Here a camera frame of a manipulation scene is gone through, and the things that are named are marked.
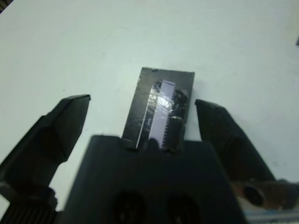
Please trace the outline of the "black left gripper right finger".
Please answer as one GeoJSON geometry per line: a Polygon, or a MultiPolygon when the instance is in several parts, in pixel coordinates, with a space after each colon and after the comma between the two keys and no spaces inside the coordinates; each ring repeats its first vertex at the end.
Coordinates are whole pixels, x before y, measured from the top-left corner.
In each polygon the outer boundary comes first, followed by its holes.
{"type": "Polygon", "coordinates": [[[200,99],[195,105],[201,139],[214,147],[229,180],[275,180],[250,139],[224,107],[200,99]]]}

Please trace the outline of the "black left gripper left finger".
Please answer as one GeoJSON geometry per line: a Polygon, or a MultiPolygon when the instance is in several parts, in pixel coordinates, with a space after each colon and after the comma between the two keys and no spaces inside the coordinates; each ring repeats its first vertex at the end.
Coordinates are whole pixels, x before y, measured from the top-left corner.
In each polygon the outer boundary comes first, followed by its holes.
{"type": "Polygon", "coordinates": [[[43,115],[2,162],[0,180],[48,186],[82,133],[90,100],[90,95],[67,97],[43,115]]]}

